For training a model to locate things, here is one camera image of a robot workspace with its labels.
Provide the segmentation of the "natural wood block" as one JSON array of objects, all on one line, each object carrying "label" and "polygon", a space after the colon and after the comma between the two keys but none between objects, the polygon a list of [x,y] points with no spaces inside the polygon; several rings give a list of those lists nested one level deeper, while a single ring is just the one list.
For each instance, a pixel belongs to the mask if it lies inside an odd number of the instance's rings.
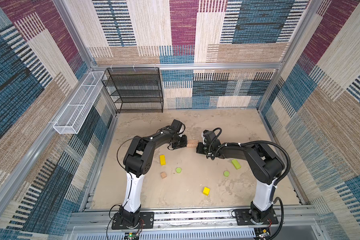
[{"label": "natural wood block", "polygon": [[188,140],[188,144],[198,144],[198,140]]},{"label": "natural wood block", "polygon": [[196,144],[187,144],[188,148],[196,148],[198,146],[198,143]]}]

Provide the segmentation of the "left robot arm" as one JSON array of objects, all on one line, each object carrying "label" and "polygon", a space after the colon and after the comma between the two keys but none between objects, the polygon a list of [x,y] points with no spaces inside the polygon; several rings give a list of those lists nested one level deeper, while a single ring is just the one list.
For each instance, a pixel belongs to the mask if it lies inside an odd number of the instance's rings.
[{"label": "left robot arm", "polygon": [[179,120],[159,129],[156,133],[131,139],[131,144],[123,159],[122,168],[127,175],[125,199],[119,208],[123,223],[130,227],[141,222],[141,192],[145,174],[150,170],[155,150],[168,144],[170,150],[177,150],[187,146],[187,136],[184,135],[186,126]]}]

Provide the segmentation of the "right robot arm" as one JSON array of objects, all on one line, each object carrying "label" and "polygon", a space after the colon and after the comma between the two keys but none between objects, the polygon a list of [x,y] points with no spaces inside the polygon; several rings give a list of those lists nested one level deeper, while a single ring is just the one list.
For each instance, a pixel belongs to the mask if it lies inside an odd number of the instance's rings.
[{"label": "right robot arm", "polygon": [[240,159],[248,162],[257,180],[250,216],[254,224],[262,224],[272,213],[273,197],[278,183],[288,175],[291,169],[290,156],[285,149],[270,141],[221,143],[218,139],[220,134],[216,134],[215,130],[203,131],[203,141],[198,143],[197,153],[211,160]]}]

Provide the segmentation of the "yellow rectangular block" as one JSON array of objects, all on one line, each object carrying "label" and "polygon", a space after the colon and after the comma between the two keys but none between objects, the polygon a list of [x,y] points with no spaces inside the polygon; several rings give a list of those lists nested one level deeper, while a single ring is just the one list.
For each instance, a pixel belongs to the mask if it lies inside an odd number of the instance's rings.
[{"label": "yellow rectangular block", "polygon": [[165,155],[160,155],[160,164],[161,164],[161,166],[166,165],[166,157],[165,157]]}]

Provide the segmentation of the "green rectangular block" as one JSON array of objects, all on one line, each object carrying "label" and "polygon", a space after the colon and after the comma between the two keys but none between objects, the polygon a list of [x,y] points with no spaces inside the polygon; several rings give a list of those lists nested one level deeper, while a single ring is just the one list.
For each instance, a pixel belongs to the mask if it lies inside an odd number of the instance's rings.
[{"label": "green rectangular block", "polygon": [[236,160],[236,159],[233,159],[232,161],[231,161],[231,163],[233,164],[233,166],[234,166],[234,168],[236,169],[236,170],[238,170],[238,169],[240,169],[242,166],[241,166],[241,164],[238,162],[238,160]]}]

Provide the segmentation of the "yellow cube block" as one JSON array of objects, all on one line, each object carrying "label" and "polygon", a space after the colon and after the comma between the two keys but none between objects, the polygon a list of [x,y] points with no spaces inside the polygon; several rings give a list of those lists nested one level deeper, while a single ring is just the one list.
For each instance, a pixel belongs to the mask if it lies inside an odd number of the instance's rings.
[{"label": "yellow cube block", "polygon": [[210,191],[211,191],[210,188],[204,187],[202,193],[203,193],[203,195],[205,195],[205,196],[209,196]]}]

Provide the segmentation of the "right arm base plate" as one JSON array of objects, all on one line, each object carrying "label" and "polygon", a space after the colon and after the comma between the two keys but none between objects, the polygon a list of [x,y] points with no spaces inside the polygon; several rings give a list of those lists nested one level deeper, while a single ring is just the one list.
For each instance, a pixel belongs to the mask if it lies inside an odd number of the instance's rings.
[{"label": "right arm base plate", "polygon": [[234,209],[232,216],[236,219],[238,226],[255,225],[277,225],[279,219],[273,208],[261,213],[252,213],[250,208]]}]

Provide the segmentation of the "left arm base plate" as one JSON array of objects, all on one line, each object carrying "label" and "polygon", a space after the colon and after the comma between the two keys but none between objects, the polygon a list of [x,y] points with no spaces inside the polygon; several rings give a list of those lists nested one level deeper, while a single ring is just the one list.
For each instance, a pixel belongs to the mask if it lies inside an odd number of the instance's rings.
[{"label": "left arm base plate", "polygon": [[152,229],[154,225],[154,212],[137,212],[136,214],[126,214],[122,216],[116,213],[112,217],[112,230],[138,230]]}]

